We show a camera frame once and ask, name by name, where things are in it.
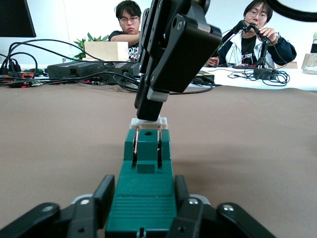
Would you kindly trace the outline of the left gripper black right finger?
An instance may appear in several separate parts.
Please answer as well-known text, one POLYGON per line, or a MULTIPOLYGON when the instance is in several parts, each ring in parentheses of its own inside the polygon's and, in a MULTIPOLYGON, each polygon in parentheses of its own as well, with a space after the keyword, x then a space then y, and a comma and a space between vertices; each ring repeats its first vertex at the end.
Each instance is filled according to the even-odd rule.
POLYGON ((231 202, 216 208, 201 195, 190 194, 183 176, 174 179, 177 216, 172 238, 274 238, 275 235, 241 206, 231 202))

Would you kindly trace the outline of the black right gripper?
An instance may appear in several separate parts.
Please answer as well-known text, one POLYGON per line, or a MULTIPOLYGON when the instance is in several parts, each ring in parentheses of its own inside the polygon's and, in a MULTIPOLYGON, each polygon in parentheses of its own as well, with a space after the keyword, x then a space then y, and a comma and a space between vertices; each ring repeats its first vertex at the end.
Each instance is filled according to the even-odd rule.
POLYGON ((185 15, 175 16, 177 0, 153 0, 144 11, 137 118, 157 120, 169 94, 183 93, 220 44, 221 30, 206 22, 210 2, 190 0, 185 15))

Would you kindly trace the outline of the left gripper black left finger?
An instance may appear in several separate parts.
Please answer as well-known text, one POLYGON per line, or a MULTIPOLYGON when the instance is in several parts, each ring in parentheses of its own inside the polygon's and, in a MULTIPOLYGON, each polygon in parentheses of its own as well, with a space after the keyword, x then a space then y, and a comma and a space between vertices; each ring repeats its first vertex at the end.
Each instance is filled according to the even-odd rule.
POLYGON ((35 206, 0 230, 2 238, 96 238, 105 226, 115 191, 106 175, 93 194, 77 197, 61 209, 56 203, 35 206))

